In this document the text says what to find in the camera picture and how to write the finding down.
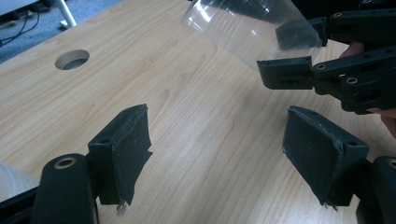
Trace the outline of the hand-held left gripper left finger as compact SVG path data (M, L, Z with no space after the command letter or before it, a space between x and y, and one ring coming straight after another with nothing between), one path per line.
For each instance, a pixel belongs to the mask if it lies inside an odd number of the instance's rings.
M134 185L152 153L148 107L122 110L88 144L94 196L103 205L130 205Z

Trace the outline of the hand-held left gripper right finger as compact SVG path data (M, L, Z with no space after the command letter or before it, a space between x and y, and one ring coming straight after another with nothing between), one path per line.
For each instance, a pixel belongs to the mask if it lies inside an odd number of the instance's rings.
M369 146L319 113L292 105L283 151L320 204L348 206Z

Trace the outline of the transparent drinking cup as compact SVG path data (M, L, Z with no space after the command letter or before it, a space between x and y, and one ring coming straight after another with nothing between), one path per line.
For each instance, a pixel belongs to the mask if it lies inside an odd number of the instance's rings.
M292 21L307 19L291 0L192 0L182 19L253 69L257 61L318 55L322 46L279 48L276 28Z

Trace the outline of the white metal desk frame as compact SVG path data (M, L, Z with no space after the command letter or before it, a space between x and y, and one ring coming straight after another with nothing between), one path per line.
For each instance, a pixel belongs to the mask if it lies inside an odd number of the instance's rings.
M15 11L22 7L27 7L39 0L0 0L0 16ZM77 25L69 7L64 0L54 0L55 6L60 10L64 19L61 21L63 28L68 29Z

